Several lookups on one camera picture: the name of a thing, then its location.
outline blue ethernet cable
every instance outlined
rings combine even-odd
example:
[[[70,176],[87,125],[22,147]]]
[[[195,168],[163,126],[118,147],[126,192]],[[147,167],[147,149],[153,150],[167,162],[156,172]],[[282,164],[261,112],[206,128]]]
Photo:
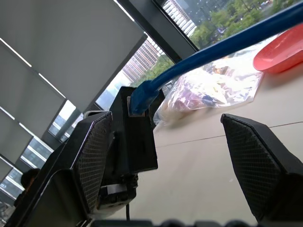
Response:
[[[158,96],[161,87],[172,79],[226,55],[257,44],[302,22],[303,1],[234,36],[198,51],[178,64],[172,66],[157,78],[145,81],[136,88],[130,99],[130,114],[143,114]]]

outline black cable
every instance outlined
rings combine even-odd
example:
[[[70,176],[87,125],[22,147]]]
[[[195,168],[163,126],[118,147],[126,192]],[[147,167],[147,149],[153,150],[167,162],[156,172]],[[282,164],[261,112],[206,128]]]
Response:
[[[129,216],[129,204],[126,205],[126,220],[130,221],[130,216]]]

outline red plastic plate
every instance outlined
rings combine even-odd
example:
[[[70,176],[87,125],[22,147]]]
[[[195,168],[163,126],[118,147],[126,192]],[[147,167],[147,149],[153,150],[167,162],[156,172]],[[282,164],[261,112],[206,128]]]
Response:
[[[284,32],[254,58],[256,70],[278,73],[303,62],[303,24]]]

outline plastic bag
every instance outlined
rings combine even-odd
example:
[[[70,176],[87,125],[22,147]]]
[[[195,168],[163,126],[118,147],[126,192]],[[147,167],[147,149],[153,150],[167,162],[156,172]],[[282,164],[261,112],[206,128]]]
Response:
[[[182,75],[158,108],[155,124],[174,122],[204,107],[252,102],[262,78],[253,58],[270,40]]]

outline mesh panel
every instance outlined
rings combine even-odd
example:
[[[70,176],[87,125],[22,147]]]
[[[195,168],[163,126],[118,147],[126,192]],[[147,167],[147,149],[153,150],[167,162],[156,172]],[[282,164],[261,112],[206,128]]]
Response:
[[[105,169],[108,148],[107,132],[110,130],[110,123],[110,114],[105,115],[100,121],[95,123],[76,164],[76,171],[80,177],[81,186],[90,211],[96,205]]]
[[[251,128],[226,118],[223,125],[241,189],[251,212],[261,219],[279,182],[280,168]]]

